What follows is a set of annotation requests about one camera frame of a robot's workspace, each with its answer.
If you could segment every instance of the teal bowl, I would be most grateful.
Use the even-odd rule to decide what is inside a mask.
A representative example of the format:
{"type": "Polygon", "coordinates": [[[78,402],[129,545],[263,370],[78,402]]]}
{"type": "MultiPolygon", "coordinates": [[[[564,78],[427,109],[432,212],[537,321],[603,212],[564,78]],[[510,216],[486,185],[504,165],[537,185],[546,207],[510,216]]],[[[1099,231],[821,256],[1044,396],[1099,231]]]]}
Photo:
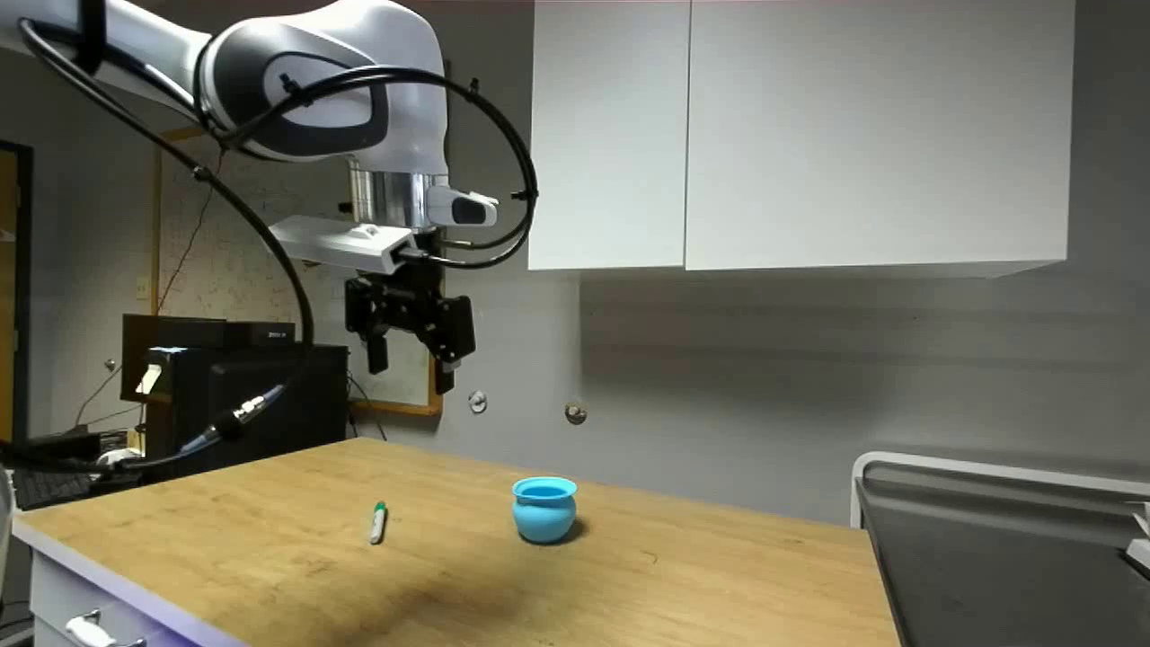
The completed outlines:
{"type": "Polygon", "coordinates": [[[519,478],[514,487],[514,529],[526,541],[562,541],[576,529],[576,480],[559,475],[519,478]]]}

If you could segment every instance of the white wall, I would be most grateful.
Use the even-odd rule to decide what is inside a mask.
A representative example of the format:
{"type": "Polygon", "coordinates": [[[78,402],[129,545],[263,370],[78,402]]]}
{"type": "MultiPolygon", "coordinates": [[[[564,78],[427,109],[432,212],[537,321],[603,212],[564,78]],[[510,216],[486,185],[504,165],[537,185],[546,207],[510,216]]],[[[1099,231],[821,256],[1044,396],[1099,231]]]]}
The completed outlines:
{"type": "MultiPolygon", "coordinates": [[[[846,522],[847,465],[875,445],[1148,460],[1150,48],[1136,27],[1148,18],[1148,2],[1124,0],[1092,9],[1086,206],[1068,268],[803,286],[766,274],[559,276],[519,260],[456,276],[478,303],[483,348],[440,426],[390,420],[393,438],[827,522],[846,522]],[[468,414],[470,390],[489,390],[486,417],[468,414]],[[590,423],[564,423],[564,402],[586,402],[590,423]]],[[[464,50],[510,112],[526,98],[507,81],[526,66],[507,40],[519,21],[500,0],[445,24],[504,31],[464,50]]],[[[150,154],[29,62],[0,57],[0,78],[20,81],[0,135],[35,145],[42,163],[34,420],[65,426],[136,305],[150,154]]],[[[464,178],[507,184],[486,170],[464,178]]]]}

